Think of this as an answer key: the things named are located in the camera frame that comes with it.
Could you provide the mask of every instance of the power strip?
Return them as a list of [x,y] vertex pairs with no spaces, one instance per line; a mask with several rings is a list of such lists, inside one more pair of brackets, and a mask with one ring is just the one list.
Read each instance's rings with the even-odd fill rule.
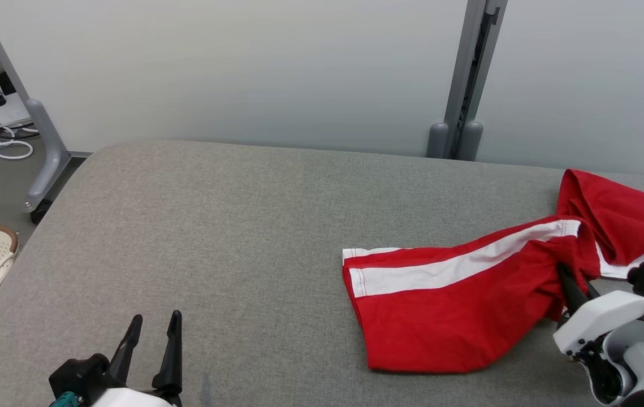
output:
[[0,86],[0,95],[4,96],[6,103],[0,106],[0,122],[3,126],[11,126],[16,124],[27,124],[32,120],[30,114],[25,110],[23,101],[20,100],[20,95],[11,93],[10,95],[3,95],[3,90]]

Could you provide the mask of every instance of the gray fabric surface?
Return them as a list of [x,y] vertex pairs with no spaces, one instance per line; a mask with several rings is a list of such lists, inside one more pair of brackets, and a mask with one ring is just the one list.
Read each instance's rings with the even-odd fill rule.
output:
[[[48,375],[110,356],[136,313],[129,384],[148,388],[174,309],[186,407],[598,405],[550,322],[476,373],[373,373],[340,276],[342,248],[457,245],[552,214],[562,173],[202,142],[105,149],[0,288],[0,406],[48,405]],[[644,177],[613,178],[644,190]]]

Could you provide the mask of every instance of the gray floor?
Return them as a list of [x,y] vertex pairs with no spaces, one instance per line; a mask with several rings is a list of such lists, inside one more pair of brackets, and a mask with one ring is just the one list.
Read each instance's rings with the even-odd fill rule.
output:
[[[21,249],[35,230],[35,225],[30,222],[29,215],[21,213],[20,209],[45,159],[42,140],[37,137],[31,140],[31,144],[35,152],[27,159],[0,159],[0,224],[17,232]],[[3,149],[3,154],[24,154],[25,151],[25,147],[13,146]]]

